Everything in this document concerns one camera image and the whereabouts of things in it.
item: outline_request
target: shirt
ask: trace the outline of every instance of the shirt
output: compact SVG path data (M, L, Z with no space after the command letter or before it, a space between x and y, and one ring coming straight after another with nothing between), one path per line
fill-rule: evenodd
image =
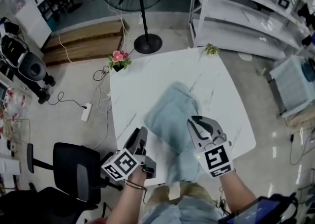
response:
M141 224L217 224L221 210L200 198L184 196L177 205L160 203L142 218Z

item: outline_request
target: hand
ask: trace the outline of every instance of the hand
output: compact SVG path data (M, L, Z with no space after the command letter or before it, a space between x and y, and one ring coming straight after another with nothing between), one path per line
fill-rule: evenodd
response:
M129 176L128 180L137 185L143 186L144 181L147 179L147 173L142 170L141 166L138 166L133 173Z

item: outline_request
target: pink flower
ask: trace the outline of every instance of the pink flower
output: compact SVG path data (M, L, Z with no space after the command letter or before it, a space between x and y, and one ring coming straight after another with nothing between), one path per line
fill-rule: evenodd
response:
M125 53L124 51L120 51L120 54L122 54L124 58L127 58L129 56L129 53Z
M120 51L113 52L113 62L123 61L124 55L120 53Z

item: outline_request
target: black office chair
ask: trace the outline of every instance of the black office chair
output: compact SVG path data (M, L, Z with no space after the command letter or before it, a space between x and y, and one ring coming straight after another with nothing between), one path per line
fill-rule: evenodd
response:
M33 158L33 145L27 148L28 168L34 173L34 166L54 171L56 187L66 194L93 204L100 203L100 189L110 186L119 191L121 185L109 182L109 177L102 179L100 169L104 160L97 151L84 146L68 143L54 145L53 165Z
M96 208L53 187L13 191L0 197L0 223L76 224L83 211Z

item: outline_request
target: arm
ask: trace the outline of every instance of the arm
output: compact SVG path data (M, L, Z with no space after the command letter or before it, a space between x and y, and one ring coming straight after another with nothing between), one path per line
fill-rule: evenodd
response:
M129 181L143 186L147 174L139 166L129 177ZM117 206L108 217L107 224L137 224L143 190L125 185Z
M235 171L220 177L224 190L226 203L231 212L241 210L243 207L256 200L255 195L244 185Z

